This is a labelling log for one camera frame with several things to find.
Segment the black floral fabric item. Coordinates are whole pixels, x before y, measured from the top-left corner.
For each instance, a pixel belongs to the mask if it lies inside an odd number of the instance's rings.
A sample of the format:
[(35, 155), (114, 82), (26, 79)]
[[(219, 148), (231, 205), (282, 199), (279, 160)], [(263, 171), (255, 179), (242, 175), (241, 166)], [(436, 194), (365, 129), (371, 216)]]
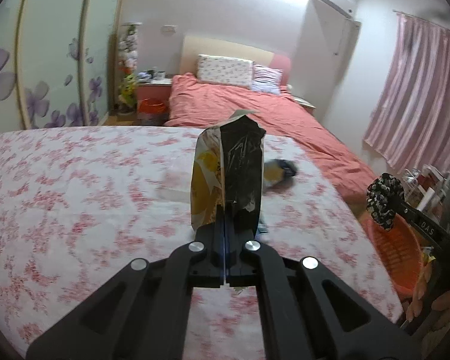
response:
[(367, 212), (385, 231), (393, 228), (395, 208), (404, 201), (404, 193), (399, 178), (388, 173), (383, 173), (367, 187)]

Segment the black striped snack bag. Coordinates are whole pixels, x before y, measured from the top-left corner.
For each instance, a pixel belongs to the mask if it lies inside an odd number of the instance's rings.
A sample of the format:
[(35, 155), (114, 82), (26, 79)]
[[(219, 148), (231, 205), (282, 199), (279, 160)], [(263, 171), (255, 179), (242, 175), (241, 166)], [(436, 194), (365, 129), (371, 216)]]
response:
[(190, 192), (191, 225), (218, 218), (218, 208), (239, 230), (257, 231), (263, 195), (263, 141), (266, 130), (237, 110), (207, 127), (196, 140)]

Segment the red plastic laundry basket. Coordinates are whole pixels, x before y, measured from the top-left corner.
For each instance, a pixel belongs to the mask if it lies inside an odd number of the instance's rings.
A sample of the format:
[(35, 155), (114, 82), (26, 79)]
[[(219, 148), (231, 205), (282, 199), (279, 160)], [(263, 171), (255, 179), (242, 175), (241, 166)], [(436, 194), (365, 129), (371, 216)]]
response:
[(367, 212), (361, 215), (359, 223), (375, 247), (400, 300), (412, 298), (424, 265), (422, 250), (413, 230), (399, 215), (389, 231), (385, 231)]

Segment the cluttered desk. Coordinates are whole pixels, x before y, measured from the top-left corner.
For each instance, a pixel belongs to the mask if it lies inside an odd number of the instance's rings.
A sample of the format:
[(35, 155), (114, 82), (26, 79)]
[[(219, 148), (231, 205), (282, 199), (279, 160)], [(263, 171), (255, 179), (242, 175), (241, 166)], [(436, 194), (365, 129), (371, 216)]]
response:
[(406, 169), (401, 182), (406, 202), (450, 234), (450, 171), (441, 173), (431, 165), (424, 165), (421, 171)]

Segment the pink striped curtain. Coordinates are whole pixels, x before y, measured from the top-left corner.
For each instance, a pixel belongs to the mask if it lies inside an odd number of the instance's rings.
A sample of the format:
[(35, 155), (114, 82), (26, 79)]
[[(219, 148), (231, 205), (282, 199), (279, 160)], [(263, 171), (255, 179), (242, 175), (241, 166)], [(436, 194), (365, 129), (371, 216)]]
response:
[(399, 12), (385, 87), (364, 142), (396, 172), (450, 169), (450, 30)]

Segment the bed with red duvet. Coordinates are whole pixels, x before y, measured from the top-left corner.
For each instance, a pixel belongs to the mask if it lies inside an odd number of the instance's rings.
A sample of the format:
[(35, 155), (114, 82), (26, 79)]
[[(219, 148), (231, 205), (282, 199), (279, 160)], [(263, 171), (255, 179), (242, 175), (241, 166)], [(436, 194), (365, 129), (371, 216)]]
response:
[(367, 164), (284, 88), (278, 95), (267, 94), (202, 83), (186, 73), (172, 78), (169, 107), (168, 127), (207, 128), (228, 119), (237, 110), (252, 111), (249, 117), (269, 135), (294, 139), (350, 205), (365, 202), (367, 187), (376, 178)]

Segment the small red bin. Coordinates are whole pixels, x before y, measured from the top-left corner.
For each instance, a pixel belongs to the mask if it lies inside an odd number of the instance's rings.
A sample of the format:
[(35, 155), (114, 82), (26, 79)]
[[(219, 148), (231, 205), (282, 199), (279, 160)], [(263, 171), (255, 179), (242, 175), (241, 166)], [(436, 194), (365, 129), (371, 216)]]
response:
[(168, 115), (168, 106), (161, 99), (147, 97), (137, 102), (137, 119), (141, 125), (164, 125)]

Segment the right bedside nightstand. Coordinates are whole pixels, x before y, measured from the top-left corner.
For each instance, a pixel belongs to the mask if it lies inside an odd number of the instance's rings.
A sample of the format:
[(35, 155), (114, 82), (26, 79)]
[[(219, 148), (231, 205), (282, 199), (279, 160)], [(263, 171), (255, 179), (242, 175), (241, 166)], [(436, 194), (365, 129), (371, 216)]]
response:
[(296, 102), (298, 105), (306, 109), (309, 113), (313, 114), (316, 107), (311, 104), (310, 102), (306, 101), (305, 99), (297, 96), (292, 97), (294, 102)]

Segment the left red nightstand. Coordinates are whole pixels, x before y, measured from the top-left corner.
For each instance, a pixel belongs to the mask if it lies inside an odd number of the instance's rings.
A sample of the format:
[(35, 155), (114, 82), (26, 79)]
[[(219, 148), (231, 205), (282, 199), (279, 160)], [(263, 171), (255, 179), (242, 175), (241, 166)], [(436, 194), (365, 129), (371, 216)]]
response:
[(172, 80), (170, 78), (151, 80), (150, 82), (140, 81), (136, 87), (137, 99), (154, 98), (165, 102), (170, 97), (171, 85)]

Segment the pink striped pillow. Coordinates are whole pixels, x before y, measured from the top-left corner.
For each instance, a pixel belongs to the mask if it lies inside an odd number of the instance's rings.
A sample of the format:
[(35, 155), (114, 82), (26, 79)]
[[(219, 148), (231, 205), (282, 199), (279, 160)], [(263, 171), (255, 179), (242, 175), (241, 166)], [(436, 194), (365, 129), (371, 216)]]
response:
[(283, 71), (255, 63), (251, 89), (266, 94), (280, 94)]

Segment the white floral pillow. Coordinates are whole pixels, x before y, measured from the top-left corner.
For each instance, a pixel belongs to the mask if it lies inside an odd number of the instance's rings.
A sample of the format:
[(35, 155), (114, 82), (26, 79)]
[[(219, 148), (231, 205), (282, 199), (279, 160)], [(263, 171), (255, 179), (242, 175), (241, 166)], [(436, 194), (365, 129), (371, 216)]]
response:
[(198, 55), (196, 77), (203, 83), (249, 89), (253, 73), (254, 62), (249, 59)]

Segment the beige pink headboard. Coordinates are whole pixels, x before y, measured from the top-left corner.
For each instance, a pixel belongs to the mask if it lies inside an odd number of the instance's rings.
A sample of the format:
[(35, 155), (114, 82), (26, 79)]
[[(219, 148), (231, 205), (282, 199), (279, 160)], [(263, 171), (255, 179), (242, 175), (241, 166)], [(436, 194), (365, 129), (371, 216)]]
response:
[(178, 74), (197, 74), (198, 55), (218, 55), (231, 58), (249, 59), (255, 63), (282, 71), (281, 85), (286, 86), (291, 72), (291, 60), (286, 55), (277, 54), (253, 46), (215, 38), (186, 35), (182, 44)]

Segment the stack of plush toys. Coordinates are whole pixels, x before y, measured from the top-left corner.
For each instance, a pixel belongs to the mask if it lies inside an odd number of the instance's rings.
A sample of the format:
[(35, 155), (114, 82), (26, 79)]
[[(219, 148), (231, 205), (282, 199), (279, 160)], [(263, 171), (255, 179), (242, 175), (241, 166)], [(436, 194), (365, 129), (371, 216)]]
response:
[(140, 26), (140, 22), (125, 23), (124, 31), (118, 39), (118, 68), (121, 72), (118, 86), (119, 114), (130, 114), (136, 109), (136, 69)]

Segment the floral glass wardrobe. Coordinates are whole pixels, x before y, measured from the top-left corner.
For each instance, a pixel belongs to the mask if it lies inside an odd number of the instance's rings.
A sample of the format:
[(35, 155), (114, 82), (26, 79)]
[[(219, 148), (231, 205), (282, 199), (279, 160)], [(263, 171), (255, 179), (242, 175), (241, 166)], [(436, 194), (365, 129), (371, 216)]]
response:
[(121, 2), (1, 1), (0, 133), (105, 121)]

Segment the white wall air conditioner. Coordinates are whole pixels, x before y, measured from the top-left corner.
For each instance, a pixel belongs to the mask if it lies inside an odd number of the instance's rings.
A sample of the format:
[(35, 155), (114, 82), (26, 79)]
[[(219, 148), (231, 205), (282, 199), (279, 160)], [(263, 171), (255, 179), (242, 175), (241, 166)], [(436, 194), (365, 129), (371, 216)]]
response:
[(354, 23), (356, 5), (350, 0), (310, 0), (320, 24)]

